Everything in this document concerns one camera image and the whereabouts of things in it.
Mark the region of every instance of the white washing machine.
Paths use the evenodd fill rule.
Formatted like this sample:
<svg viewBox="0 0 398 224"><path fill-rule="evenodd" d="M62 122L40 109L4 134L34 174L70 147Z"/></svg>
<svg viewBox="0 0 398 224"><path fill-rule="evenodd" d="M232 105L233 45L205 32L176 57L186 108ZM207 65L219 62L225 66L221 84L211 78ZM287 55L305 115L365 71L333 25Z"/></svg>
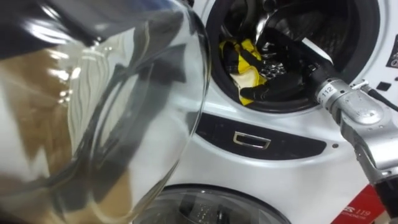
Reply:
<svg viewBox="0 0 398 224"><path fill-rule="evenodd" d="M193 5L213 57L203 116L168 187L134 223L154 217L151 223L331 223L368 181L353 148L320 106L305 98L240 105L218 56L232 3ZM341 11L352 10L346 29L354 34L334 56L336 67L347 82L366 79L398 102L398 1L347 5Z"/></svg>

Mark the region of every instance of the robotic arm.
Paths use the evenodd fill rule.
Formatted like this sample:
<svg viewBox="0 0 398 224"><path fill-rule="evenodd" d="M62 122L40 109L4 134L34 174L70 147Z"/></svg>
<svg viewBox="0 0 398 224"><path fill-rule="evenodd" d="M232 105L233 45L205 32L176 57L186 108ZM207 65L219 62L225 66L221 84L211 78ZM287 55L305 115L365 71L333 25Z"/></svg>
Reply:
<svg viewBox="0 0 398 224"><path fill-rule="evenodd" d="M397 106L367 81L347 85L331 61L303 42L294 42L275 30L269 41L289 53L290 68L299 68L308 96L329 111L341 134L355 149L361 167L375 187L390 217L398 220L398 127L392 119Z"/></svg>
<svg viewBox="0 0 398 224"><path fill-rule="evenodd" d="M349 86L329 73L319 68L310 74L317 87L313 96L340 125L390 217L398 218L398 127L392 111L368 95L375 90L366 81Z"/></svg>

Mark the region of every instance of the yellow and black garment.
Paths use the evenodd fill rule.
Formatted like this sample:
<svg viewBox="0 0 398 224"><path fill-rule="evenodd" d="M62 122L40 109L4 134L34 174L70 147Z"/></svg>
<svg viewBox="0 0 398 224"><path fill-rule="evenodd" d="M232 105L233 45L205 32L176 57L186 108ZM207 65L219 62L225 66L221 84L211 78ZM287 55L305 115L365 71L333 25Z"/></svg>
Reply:
<svg viewBox="0 0 398 224"><path fill-rule="evenodd" d="M221 57L226 71L231 75L240 91L242 88L251 88L265 84L261 77L261 55L249 39L238 43L236 40L226 40L220 43ZM239 95L242 105L253 101Z"/></svg>

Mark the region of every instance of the number label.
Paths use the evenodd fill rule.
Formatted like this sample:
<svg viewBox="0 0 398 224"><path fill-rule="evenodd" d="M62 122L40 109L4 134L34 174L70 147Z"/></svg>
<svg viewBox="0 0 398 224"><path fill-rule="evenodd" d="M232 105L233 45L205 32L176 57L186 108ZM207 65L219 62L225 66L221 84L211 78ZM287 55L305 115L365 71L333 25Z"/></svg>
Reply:
<svg viewBox="0 0 398 224"><path fill-rule="evenodd" d="M333 87L332 84L328 83L324 86L318 94L317 100L324 108L326 108L326 103L328 100L337 92L337 89Z"/></svg>

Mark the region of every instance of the door handle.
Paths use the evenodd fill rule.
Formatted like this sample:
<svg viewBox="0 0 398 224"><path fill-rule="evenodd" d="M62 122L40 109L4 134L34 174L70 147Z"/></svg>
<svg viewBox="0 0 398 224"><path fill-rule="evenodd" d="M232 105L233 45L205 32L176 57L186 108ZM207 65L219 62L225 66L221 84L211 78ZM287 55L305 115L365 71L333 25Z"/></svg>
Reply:
<svg viewBox="0 0 398 224"><path fill-rule="evenodd" d="M244 139L256 140L259 142L259 144L246 143L246 142L243 142ZM269 147L269 144L271 143L270 139L262 138L259 136L254 136L251 134L245 134L245 133L242 133L239 131L235 131L233 141L236 144L239 144L241 146L251 147L251 148L255 148L255 149L263 149L263 150L267 149Z"/></svg>

